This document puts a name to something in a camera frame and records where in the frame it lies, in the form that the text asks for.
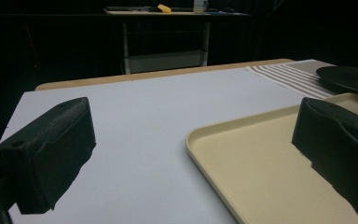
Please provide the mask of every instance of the tan tray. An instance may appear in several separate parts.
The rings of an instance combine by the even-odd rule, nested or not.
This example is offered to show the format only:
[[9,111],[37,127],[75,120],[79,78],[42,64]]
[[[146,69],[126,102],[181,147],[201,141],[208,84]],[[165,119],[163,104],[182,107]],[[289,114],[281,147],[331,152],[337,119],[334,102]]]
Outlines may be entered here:
[[[356,94],[326,101],[358,114]],[[188,152],[240,223],[358,223],[351,205],[291,144],[298,109],[198,128],[187,136]]]

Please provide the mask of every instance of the wooden table edge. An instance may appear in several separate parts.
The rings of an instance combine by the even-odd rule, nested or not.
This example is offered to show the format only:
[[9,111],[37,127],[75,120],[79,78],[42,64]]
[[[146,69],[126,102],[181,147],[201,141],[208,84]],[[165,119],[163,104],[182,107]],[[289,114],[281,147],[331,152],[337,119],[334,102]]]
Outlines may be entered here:
[[68,80],[68,81],[60,81],[60,82],[49,82],[37,86],[35,90],[46,91],[46,90],[98,85],[98,84],[114,83],[114,82],[122,82],[122,81],[133,81],[133,80],[153,78],[153,77],[169,77],[169,76],[192,74],[198,72],[241,68],[246,66],[258,66],[258,65],[290,63],[290,62],[293,62],[293,60],[274,59],[274,60],[256,61],[256,62],[248,62],[248,63],[229,63],[229,64],[204,66],[204,67],[181,68],[181,69],[174,69],[174,70],[164,70],[164,71],[157,71],[157,72],[137,73],[137,74],[111,76],[111,77],[93,77],[93,78]]

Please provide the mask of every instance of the white bottle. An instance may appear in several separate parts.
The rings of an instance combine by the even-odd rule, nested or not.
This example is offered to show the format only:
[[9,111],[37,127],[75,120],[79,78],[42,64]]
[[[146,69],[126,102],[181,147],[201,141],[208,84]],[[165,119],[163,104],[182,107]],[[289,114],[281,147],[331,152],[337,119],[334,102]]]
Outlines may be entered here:
[[194,0],[194,13],[204,13],[208,6],[208,1],[206,0]]

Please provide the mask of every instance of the dark background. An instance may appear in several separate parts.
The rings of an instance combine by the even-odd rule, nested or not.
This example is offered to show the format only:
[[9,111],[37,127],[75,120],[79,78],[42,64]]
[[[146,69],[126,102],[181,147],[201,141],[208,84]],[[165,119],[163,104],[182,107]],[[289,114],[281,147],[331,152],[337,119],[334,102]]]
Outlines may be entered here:
[[[260,18],[213,22],[208,65],[288,58],[358,67],[358,1],[210,0]],[[188,0],[0,0],[0,14],[103,14],[105,6],[164,4]],[[200,22],[133,22],[133,55],[197,49]],[[184,33],[150,31],[189,30]],[[46,82],[117,76],[123,70],[121,24],[114,21],[0,20],[0,137],[25,91]]]

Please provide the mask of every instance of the striped mat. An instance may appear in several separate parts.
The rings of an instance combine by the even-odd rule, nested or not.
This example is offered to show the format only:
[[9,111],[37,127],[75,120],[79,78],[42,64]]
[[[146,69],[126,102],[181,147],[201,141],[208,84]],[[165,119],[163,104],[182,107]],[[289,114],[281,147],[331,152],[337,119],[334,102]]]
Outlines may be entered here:
[[317,75],[296,69],[290,63],[249,66],[245,69],[309,98],[323,99],[335,95],[322,87]]

